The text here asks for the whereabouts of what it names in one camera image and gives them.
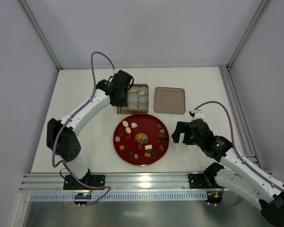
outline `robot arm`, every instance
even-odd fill
[[[92,95],[90,95],[74,111],[61,118],[61,120],[58,121],[52,118],[48,122],[46,145],[52,151],[58,131],[67,123],[58,139],[55,153],[78,179],[84,181],[84,178],[90,172],[80,157],[81,146],[77,136],[84,126],[103,108],[110,104],[112,106],[127,106],[127,92],[132,85],[133,77],[119,70],[108,80],[97,83],[96,92],[92,99]]]
[[[193,120],[177,122],[172,138],[178,143],[180,134],[184,133],[183,143],[197,145],[206,156],[220,163],[213,163],[204,171],[204,181],[229,188],[257,207],[270,224],[284,226],[284,184],[250,162],[226,138],[214,136],[203,121],[202,111],[193,110],[190,114]]]

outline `black bracket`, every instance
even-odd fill
[[[194,145],[188,122],[177,122],[176,129],[171,135],[174,143],[179,143],[181,133],[184,133],[183,143],[185,145]]]
[[[211,188],[222,188],[215,182],[209,183],[205,180],[204,174],[189,174],[188,182],[190,189],[211,189]]]
[[[219,204],[223,199],[223,192],[207,192],[206,202]]]
[[[104,187],[105,175],[87,175],[81,181],[89,186]],[[71,175],[65,176],[64,190],[86,190],[87,188],[79,184]]]

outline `red plate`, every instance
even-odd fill
[[[122,125],[122,121],[127,121],[129,128],[132,130],[130,134],[127,134],[125,131],[125,127]],[[167,131],[167,128],[163,124],[162,121],[160,121],[158,118],[146,114],[146,113],[137,113],[134,115],[130,115],[123,119],[117,126],[114,132],[114,147],[117,152],[117,154],[126,162],[138,165],[138,166],[144,166],[152,164],[156,161],[158,161],[160,158],[164,156],[166,153],[168,147],[169,147],[169,133]],[[136,123],[138,127],[132,128],[132,123]],[[166,139],[161,139],[161,143],[158,143],[158,135],[159,132],[158,124],[161,126],[161,129],[164,129],[164,135],[167,135]],[[115,137],[119,136],[120,133],[124,134],[124,138],[121,139],[119,142],[115,141]],[[139,133],[143,133],[147,136],[148,141],[147,144],[142,144],[142,150],[138,149],[138,143],[135,141],[135,136]],[[125,139],[126,136],[131,135],[131,138],[129,140]],[[159,145],[162,144],[164,147],[164,151],[161,151],[159,148]],[[145,145],[152,145],[152,151],[157,151],[158,154],[156,156],[151,155],[150,157],[145,157],[144,153]],[[133,151],[135,154],[139,156],[138,159],[135,159],[134,157],[130,157],[129,153]]]

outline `small cube snack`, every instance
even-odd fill
[[[132,129],[137,128],[137,127],[138,127],[138,125],[135,122],[133,122],[132,123]]]
[[[127,121],[122,121],[122,125],[123,125],[124,127],[128,127],[128,122],[127,122]]]
[[[164,151],[164,147],[163,147],[162,144],[159,145],[159,148],[160,148],[161,151]]]
[[[152,149],[152,145],[151,144],[145,146],[145,150],[149,150],[149,149]]]
[[[156,150],[153,150],[151,154],[157,156],[158,152]]]
[[[158,137],[160,138],[160,139],[162,139],[163,137],[164,137],[164,135],[163,135],[163,133],[161,133],[161,132],[158,132]]]
[[[131,132],[132,132],[131,128],[129,128],[129,127],[126,127],[125,131],[126,131],[127,134],[131,134]]]

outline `purple cable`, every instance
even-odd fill
[[[232,142],[232,146],[233,146],[233,149],[234,149],[236,155],[240,159],[240,161],[242,163],[244,163],[252,172],[254,172],[256,175],[258,175],[263,180],[265,180],[267,183],[269,183],[271,186],[275,187],[276,189],[278,189],[278,190],[280,190],[281,192],[284,193],[284,190],[281,187],[279,187],[278,185],[274,184],[272,181],[268,180],[266,177],[264,177],[262,174],[260,174],[257,170],[255,170],[251,165],[249,165],[246,161],[244,161],[244,159],[241,157],[241,155],[239,154],[239,152],[237,150],[237,147],[235,145],[235,139],[234,139],[234,135],[233,135],[233,127],[232,127],[231,117],[229,115],[228,110],[226,109],[226,107],[222,103],[217,102],[217,101],[208,101],[208,102],[202,103],[201,105],[197,106],[194,110],[197,110],[201,106],[204,106],[204,105],[209,104],[209,103],[216,103],[216,104],[220,105],[224,109],[224,111],[226,112],[226,115],[227,115],[227,118],[228,118],[228,121],[229,121],[229,126],[230,126],[230,129],[231,129],[231,142]]]
[[[90,56],[90,64],[91,64],[91,73],[92,73],[92,76],[93,76],[93,82],[94,82],[94,88],[93,88],[93,93],[90,97],[90,99],[84,103],[80,108],[78,108],[78,110],[76,110],[70,117],[69,119],[67,119],[67,121],[64,123],[64,125],[60,128],[60,130],[58,131],[58,134],[55,138],[55,141],[54,141],[54,144],[53,144],[53,154],[52,154],[52,165],[54,168],[56,168],[60,163],[63,163],[64,167],[67,169],[67,171],[69,171],[70,175],[79,183],[81,184],[82,186],[86,187],[86,188],[89,188],[89,189],[93,189],[93,190],[103,190],[103,189],[107,189],[107,191],[98,199],[96,199],[95,201],[92,201],[88,204],[86,204],[85,206],[90,206],[90,205],[93,205],[95,203],[98,203],[99,200],[101,200],[104,196],[107,195],[107,193],[110,191],[110,186],[105,186],[105,187],[92,187],[92,186],[89,186],[89,185],[86,185],[84,183],[82,183],[72,172],[71,170],[67,167],[67,165],[64,163],[63,160],[59,161],[57,164],[55,163],[55,154],[56,154],[56,149],[57,149],[57,144],[58,144],[58,139],[59,137],[61,136],[62,134],[62,131],[63,129],[67,126],[67,124],[69,122],[72,121],[72,119],[82,110],[84,109],[90,102],[92,102],[92,99],[94,98],[95,96],[95,93],[96,93],[96,76],[95,76],[95,69],[94,69],[94,61],[93,61],[93,57],[94,55],[98,53],[98,54],[101,54],[103,55],[104,57],[106,57],[106,59],[109,61],[109,63],[112,65],[113,69],[115,70],[115,66],[114,64],[112,63],[112,61],[109,59],[109,57],[107,57],[105,54],[101,53],[101,52],[98,52],[98,51],[95,51],[91,54]],[[63,213],[71,210],[72,208],[74,207],[70,207],[64,211],[62,211],[60,214],[58,215],[55,215],[55,216],[46,216],[46,215],[43,215],[43,214],[40,214],[38,211],[37,211],[37,214],[42,216],[42,217],[45,217],[45,218],[56,218],[60,215],[62,215]]]
[[[243,198],[241,198],[238,202],[236,202],[236,203],[234,203],[234,204],[232,204],[232,205],[219,205],[219,204],[217,204],[217,205],[215,205],[215,203],[209,203],[209,205],[215,205],[216,207],[221,207],[221,208],[232,208],[232,207],[235,207],[235,206],[237,206],[237,205],[239,205],[240,203],[242,203],[243,202]]]

